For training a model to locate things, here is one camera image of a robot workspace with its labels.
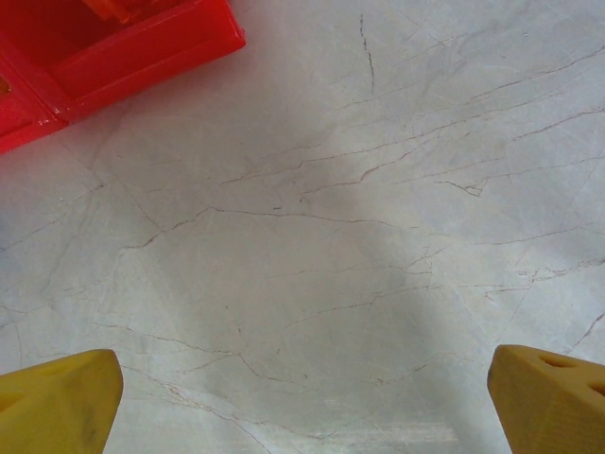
red plastic block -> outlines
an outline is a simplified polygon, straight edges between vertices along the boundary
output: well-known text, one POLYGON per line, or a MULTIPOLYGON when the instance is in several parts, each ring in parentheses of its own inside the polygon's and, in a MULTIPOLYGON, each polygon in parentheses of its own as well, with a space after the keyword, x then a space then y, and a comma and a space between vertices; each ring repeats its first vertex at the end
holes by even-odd
POLYGON ((245 45, 227 0, 0 0, 0 11, 10 87, 0 84, 0 151, 245 45), (132 17, 122 23, 93 3, 132 17))

white floor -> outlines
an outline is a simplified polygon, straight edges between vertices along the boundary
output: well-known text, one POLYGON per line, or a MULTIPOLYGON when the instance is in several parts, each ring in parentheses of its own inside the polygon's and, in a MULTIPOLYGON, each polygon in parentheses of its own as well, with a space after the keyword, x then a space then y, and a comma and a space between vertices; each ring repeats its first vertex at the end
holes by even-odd
POLYGON ((497 344, 605 362, 605 4, 233 7, 0 157, 0 372, 115 350, 112 454, 509 452, 497 344))

